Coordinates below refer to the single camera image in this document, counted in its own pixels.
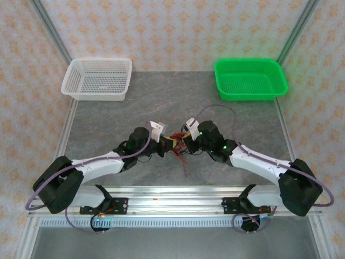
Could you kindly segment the green perforated plastic basket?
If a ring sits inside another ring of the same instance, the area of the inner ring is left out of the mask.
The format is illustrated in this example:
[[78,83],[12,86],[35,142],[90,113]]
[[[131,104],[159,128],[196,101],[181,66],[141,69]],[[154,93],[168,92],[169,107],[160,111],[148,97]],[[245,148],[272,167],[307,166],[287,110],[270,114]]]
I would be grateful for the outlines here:
[[281,65],[267,58],[224,58],[214,64],[224,101],[271,101],[288,92]]

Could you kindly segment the white perforated plastic basket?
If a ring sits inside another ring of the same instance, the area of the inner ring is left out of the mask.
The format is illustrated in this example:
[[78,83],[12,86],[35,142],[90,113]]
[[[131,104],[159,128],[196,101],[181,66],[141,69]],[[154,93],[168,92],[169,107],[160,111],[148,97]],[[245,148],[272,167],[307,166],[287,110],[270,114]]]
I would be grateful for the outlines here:
[[129,58],[76,58],[67,68],[61,92],[78,101],[123,101],[132,67]]

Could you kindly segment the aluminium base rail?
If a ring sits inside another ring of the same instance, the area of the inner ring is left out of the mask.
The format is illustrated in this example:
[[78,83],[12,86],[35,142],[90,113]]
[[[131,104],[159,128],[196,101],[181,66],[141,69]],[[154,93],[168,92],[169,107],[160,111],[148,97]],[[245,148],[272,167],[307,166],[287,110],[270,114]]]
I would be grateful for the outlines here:
[[[136,186],[106,187],[111,197],[128,198],[127,214],[201,214],[220,211],[224,197],[238,197],[246,187],[232,186]],[[39,197],[28,201],[26,210],[46,209]],[[69,208],[80,210],[80,207]]]

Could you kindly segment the aluminium table edge rail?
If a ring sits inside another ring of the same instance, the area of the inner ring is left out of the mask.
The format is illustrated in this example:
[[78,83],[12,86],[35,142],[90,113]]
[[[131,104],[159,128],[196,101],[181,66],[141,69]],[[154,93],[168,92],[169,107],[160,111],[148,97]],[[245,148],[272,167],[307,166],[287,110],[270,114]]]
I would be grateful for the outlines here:
[[293,150],[293,145],[291,143],[291,139],[290,139],[289,134],[288,134],[287,125],[286,125],[285,120],[284,120],[283,112],[282,112],[282,109],[280,107],[280,104],[279,104],[277,98],[275,98],[274,103],[275,103],[275,106],[277,108],[277,114],[278,114],[278,117],[279,117],[279,120],[280,120],[280,124],[281,124],[281,127],[282,127],[282,131],[283,131],[284,137],[285,137],[285,141],[286,141],[286,144],[287,144],[288,152],[289,152],[291,160],[293,161],[296,158],[294,150]]
[[68,139],[70,136],[70,131],[72,128],[77,106],[78,106],[78,101],[72,98],[67,110],[65,122],[61,130],[61,134],[60,134],[59,142],[57,144],[54,158],[58,158],[65,154],[66,146],[67,146]]

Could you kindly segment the aluminium frame post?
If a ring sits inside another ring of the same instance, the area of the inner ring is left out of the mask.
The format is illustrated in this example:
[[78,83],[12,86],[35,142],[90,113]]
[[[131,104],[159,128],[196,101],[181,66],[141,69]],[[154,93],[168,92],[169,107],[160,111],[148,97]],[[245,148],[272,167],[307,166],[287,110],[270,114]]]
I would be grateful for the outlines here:
[[41,2],[41,0],[29,0],[29,3],[33,7],[34,11],[36,12],[38,18],[40,19],[43,27],[45,28],[46,32],[50,36],[51,40],[53,41],[63,61],[65,62],[66,65],[69,65],[70,62],[72,61],[72,57],[69,51],[67,50],[65,43],[60,37],[58,30],[54,26],[54,23],[52,19],[50,18],[48,12],[46,11],[43,3]]
[[312,17],[316,7],[318,6],[320,0],[308,0],[301,15],[295,23],[291,33],[289,34],[284,47],[282,48],[280,55],[278,56],[277,62],[283,66],[284,62],[287,60],[290,52],[295,46],[295,43],[302,34],[305,26],[307,25],[309,19]]

